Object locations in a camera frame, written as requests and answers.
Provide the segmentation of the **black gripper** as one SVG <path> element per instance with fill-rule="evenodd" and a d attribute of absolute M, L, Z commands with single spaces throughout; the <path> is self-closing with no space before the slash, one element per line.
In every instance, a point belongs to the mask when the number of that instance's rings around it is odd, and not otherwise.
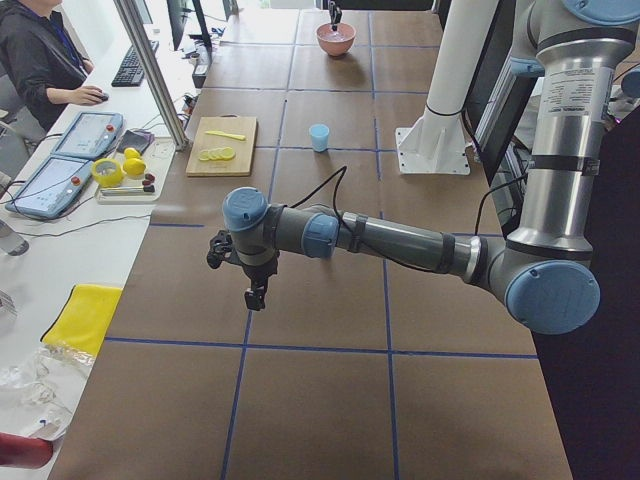
<path fill-rule="evenodd" d="M 245 275 L 252 281 L 244 293 L 245 304 L 249 310 L 266 308 L 268 279 L 278 273 L 279 255 L 279 252 L 267 252 L 265 255 L 244 255 L 240 259 Z"/>

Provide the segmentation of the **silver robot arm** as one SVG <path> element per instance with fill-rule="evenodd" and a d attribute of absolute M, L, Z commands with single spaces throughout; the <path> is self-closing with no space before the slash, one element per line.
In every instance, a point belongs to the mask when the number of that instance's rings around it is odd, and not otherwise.
<path fill-rule="evenodd" d="M 520 1 L 515 13 L 511 71 L 543 81 L 518 227 L 503 240 L 460 241 L 335 207 L 271 204 L 255 188 L 238 188 L 224 199 L 225 227 L 211 240 L 207 261 L 243 269 L 249 309 L 264 307 L 281 252 L 328 258 L 342 248 L 456 275 L 492 293 L 537 333 L 567 333 L 594 316 L 600 288 L 584 227 L 614 71 L 634 49 L 639 5 Z"/>

